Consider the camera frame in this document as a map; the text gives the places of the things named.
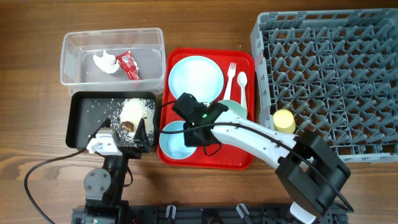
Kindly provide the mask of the white napkin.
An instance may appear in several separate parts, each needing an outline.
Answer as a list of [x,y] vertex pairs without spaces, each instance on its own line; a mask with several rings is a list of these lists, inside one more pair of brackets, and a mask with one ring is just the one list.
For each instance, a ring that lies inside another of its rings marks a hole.
[[105,50],[103,51],[102,57],[94,54],[93,60],[96,66],[107,74],[116,73],[120,68],[116,57],[114,55],[108,54]]

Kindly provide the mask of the food scraps with rice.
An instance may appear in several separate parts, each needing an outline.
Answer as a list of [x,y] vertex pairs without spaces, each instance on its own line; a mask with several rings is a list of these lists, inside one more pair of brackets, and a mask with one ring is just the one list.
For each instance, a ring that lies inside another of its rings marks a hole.
[[150,144],[154,142],[153,117],[155,101],[143,98],[95,98],[87,100],[82,109],[81,133],[85,136],[96,131],[109,118],[111,127],[118,133],[120,142],[133,142],[136,128],[144,118]]

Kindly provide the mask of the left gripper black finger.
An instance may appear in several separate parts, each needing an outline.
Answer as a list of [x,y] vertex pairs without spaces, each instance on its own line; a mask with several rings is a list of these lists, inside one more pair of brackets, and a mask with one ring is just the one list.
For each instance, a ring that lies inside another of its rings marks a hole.
[[133,141],[136,144],[139,144],[139,143],[149,144],[149,138],[146,133],[146,126],[145,126],[144,118],[141,118],[139,121],[139,124],[136,128],[135,135],[133,137]]
[[95,136],[96,136],[96,134],[97,134],[97,132],[100,130],[100,129],[103,129],[103,128],[109,128],[111,126],[111,120],[109,119],[109,118],[106,118],[103,122],[102,122],[102,124],[99,126],[99,128],[95,131],[95,132],[93,132],[91,135],[89,135],[88,137],[91,139],[91,138],[94,138]]

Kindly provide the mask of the mint green bowl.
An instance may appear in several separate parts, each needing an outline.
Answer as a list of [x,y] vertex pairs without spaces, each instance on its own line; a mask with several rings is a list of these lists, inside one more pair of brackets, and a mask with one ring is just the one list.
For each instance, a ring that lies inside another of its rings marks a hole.
[[248,117],[246,110],[236,101],[220,100],[218,103],[221,103],[228,107],[228,112],[224,115],[224,117],[232,118],[234,116],[235,118],[237,118],[239,116],[244,119]]

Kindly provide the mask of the white plastic fork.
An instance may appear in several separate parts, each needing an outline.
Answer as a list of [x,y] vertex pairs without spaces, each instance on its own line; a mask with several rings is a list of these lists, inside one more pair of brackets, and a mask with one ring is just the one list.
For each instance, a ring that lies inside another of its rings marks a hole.
[[223,97],[224,100],[229,100],[231,98],[232,82],[235,75],[236,75],[236,63],[231,62],[227,71],[228,81],[224,92],[224,97]]

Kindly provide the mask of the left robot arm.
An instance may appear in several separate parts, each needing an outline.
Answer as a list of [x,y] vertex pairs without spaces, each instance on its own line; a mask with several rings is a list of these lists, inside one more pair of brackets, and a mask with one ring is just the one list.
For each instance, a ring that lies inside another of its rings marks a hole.
[[85,208],[81,215],[73,212],[72,223],[136,223],[134,212],[129,202],[122,200],[129,159],[140,159],[143,152],[150,149],[145,121],[141,119],[133,141],[134,147],[119,146],[120,137],[110,127],[110,119],[105,119],[103,124],[89,136],[86,149],[90,153],[97,153],[104,157],[102,168],[91,170],[84,179],[86,190]]

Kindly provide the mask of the red ketchup packet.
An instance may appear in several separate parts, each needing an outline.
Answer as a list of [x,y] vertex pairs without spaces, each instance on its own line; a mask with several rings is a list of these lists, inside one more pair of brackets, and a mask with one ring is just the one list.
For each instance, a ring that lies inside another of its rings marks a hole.
[[130,80],[140,80],[139,68],[135,61],[133,54],[130,51],[124,52],[121,55],[116,56],[119,66],[122,68],[124,73]]

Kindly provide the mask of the yellow plastic cup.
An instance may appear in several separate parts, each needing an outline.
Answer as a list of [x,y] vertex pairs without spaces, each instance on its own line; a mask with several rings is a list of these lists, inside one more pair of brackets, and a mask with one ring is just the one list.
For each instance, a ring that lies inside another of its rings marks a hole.
[[273,122],[276,131],[287,134],[295,132],[294,115],[289,110],[277,110],[273,115]]

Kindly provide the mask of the light blue plate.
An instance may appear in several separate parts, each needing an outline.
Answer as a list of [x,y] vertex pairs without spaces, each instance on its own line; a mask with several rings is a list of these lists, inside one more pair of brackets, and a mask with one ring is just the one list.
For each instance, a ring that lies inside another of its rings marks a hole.
[[178,99],[183,93],[199,102],[212,102],[220,96],[224,76],[220,67],[204,56],[189,56],[178,61],[169,73],[169,90]]

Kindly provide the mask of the white plastic spoon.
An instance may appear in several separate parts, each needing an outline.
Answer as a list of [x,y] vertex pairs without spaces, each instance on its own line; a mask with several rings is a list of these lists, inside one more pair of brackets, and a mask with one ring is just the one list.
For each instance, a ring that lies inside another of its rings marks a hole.
[[248,84],[248,78],[245,72],[239,72],[238,74],[238,79],[237,79],[238,85],[241,88],[241,101],[240,104],[245,110],[245,113],[248,113],[248,107],[247,107],[247,101],[246,101],[246,85]]

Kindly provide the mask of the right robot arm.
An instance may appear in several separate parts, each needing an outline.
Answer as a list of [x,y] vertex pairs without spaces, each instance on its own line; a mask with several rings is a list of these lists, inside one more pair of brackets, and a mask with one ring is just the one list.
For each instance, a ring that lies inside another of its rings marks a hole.
[[289,212],[300,223],[323,217],[336,198],[342,209],[353,211],[340,192],[351,172],[317,133],[274,131],[222,103],[200,103],[189,93],[174,102],[172,111],[184,120],[181,132],[186,146],[238,147],[273,168],[294,201]]

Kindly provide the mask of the light blue small bowl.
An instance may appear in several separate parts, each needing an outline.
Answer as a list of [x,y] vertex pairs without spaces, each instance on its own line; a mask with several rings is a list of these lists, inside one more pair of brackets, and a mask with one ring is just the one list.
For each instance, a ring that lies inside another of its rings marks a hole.
[[[163,131],[181,131],[184,121],[173,121],[165,126]],[[184,143],[183,133],[178,134],[160,134],[160,148],[162,152],[171,159],[186,159],[195,151],[196,147],[188,147]]]

